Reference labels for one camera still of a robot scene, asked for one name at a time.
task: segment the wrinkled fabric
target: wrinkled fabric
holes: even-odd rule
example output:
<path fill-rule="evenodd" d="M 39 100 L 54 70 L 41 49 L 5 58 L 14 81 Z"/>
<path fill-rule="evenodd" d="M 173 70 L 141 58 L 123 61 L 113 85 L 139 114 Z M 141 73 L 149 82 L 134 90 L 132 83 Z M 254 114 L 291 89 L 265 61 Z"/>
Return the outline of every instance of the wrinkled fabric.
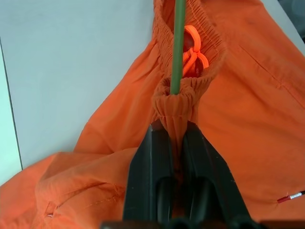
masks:
<path fill-rule="evenodd" d="M 173 9 L 174 0 L 154 1 L 152 41 L 74 151 L 0 187 L 0 228 L 98 228 L 121 220 L 130 161 L 157 119 L 176 158 L 186 122 L 198 124 L 255 220 L 305 218 L 304 197 L 276 202 L 305 189 L 305 58 L 259 0 L 188 0 L 185 24 L 198 30 L 210 66 L 169 95 Z"/>

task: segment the white table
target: white table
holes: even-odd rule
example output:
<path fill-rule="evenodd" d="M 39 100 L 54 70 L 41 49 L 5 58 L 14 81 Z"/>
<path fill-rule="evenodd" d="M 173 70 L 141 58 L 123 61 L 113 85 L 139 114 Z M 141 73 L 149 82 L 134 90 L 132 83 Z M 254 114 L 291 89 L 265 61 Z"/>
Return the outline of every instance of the white table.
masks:
<path fill-rule="evenodd" d="M 87 120 L 150 41 L 152 2 L 0 1 L 0 34 L 23 167 L 73 149 Z M 305 45 L 277 0 L 263 2 L 305 55 Z M 2 88 L 4 79 L 0 62 Z M 6 104 L 0 121 L 9 124 L 0 129 L 6 149 L 0 148 L 0 183 L 20 170 L 16 139 L 3 138 L 13 131 L 7 95 L 0 101 Z"/>

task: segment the stitching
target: stitching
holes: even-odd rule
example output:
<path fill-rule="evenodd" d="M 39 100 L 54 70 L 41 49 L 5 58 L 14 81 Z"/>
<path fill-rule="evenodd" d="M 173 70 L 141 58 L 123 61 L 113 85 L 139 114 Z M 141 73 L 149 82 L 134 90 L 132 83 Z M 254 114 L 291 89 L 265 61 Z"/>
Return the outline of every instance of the stitching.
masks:
<path fill-rule="evenodd" d="M 187 2 L 187 4 L 190 6 L 191 11 L 192 11 L 192 13 L 193 13 L 193 15 L 194 15 L 194 18 L 195 18 L 195 20 L 197 21 L 197 23 L 199 24 L 199 27 L 202 29 L 203 33 L 205 34 L 205 37 L 211 42 L 212 46 L 215 48 L 215 50 L 216 50 L 216 52 L 217 52 L 216 60 L 218 60 L 219 51 L 218 51 L 218 49 L 217 49 L 215 43 L 212 41 L 212 39 L 207 35 L 207 33 L 205 32 L 205 30 L 203 29 L 201 23 L 199 22 L 198 18 L 196 17 L 196 14 L 195 14 L 195 12 L 194 12 L 193 7 L 191 6 L 191 4 L 190 4 L 189 2 Z"/>

